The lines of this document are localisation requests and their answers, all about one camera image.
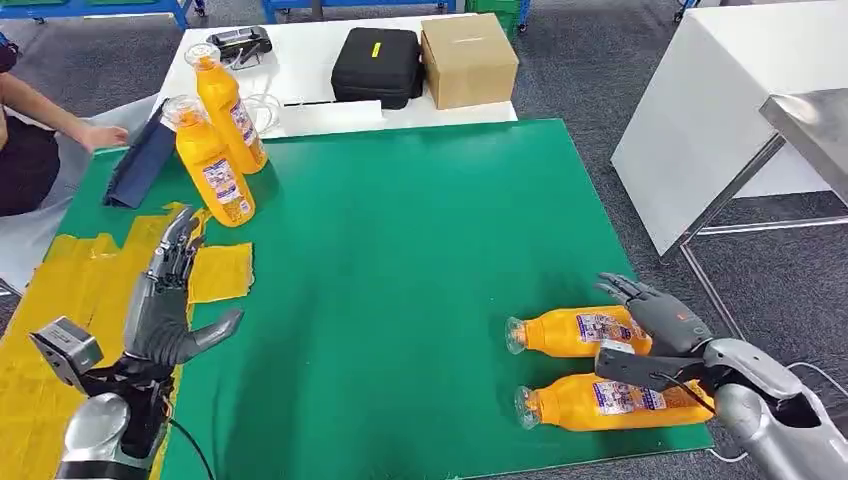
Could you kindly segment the person's hand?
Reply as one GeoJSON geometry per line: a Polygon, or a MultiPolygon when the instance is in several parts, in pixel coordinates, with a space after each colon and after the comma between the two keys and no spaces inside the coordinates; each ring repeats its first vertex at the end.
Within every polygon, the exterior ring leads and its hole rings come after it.
{"type": "Polygon", "coordinates": [[[101,148],[124,146],[129,140],[129,132],[118,126],[96,126],[83,123],[73,134],[73,138],[89,153],[101,148]]]}

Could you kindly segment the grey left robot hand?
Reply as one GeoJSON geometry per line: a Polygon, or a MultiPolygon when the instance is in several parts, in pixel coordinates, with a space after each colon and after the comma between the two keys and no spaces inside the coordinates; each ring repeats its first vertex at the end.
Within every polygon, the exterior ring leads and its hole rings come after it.
{"type": "Polygon", "coordinates": [[[189,279],[204,240],[191,237],[200,225],[195,212],[191,206],[176,210],[138,277],[125,317],[128,356],[168,367],[181,365],[234,335],[244,318],[244,310],[235,307],[210,325],[195,330],[189,326],[189,279]]]}

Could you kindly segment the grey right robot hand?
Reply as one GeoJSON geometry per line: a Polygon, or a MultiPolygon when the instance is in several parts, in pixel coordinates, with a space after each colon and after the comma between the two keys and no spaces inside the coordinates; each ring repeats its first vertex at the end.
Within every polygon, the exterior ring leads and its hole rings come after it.
{"type": "Polygon", "coordinates": [[[624,275],[600,273],[596,286],[624,306],[654,342],[670,354],[689,355],[714,339],[707,324],[675,296],[624,275]]]}

